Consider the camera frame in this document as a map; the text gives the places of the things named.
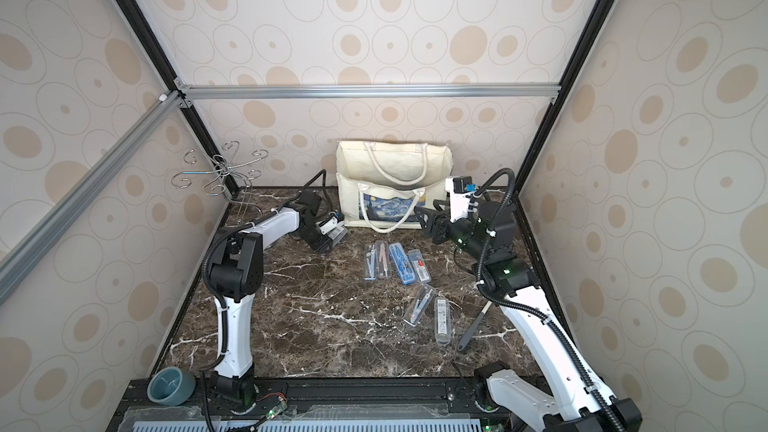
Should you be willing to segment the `long barcode clear case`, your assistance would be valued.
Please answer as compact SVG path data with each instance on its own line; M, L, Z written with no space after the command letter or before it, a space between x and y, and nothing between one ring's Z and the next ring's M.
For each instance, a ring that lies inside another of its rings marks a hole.
M327 233L327 237L331 240L332 248L336 247L348 234L348 230L344 225L337 225Z

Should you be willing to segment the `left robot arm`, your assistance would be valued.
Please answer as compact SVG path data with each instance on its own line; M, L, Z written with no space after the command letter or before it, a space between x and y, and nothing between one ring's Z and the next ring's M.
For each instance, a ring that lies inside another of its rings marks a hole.
M253 301L264 277L264 250L295 234L318 254L338 242L334 232L343 214L333 206L326 184L319 193L306 184L295 196L263 216L237 227L222 227L204 255L201 278L218 314L218 355L201 368L212 373L212 388L242 405L255 402L250 350Z

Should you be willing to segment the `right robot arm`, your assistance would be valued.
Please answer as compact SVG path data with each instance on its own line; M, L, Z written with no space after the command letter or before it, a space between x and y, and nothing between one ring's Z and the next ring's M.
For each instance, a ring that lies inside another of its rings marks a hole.
M638 406L618 398L588 365L554 314L538 275L513 250L514 172L501 169L481 185L469 176L451 177L445 189L445 199L414 205L422 231L434 243L451 242L474 259L476 289L512 322L548 387L541 390L495 362L474 372L477 406L505 409L533 431L639 430Z

